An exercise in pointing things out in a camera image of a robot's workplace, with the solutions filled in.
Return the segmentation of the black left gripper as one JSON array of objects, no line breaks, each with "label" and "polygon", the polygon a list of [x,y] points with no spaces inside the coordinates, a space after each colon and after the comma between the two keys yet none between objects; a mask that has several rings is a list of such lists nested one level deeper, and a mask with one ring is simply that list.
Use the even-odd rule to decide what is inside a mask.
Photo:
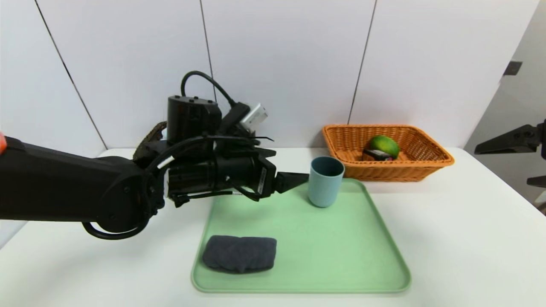
[{"label": "black left gripper", "polygon": [[274,191],[282,194],[308,182],[309,174],[277,172],[273,163],[261,155],[221,156],[212,158],[212,195],[242,195],[263,199]]}]

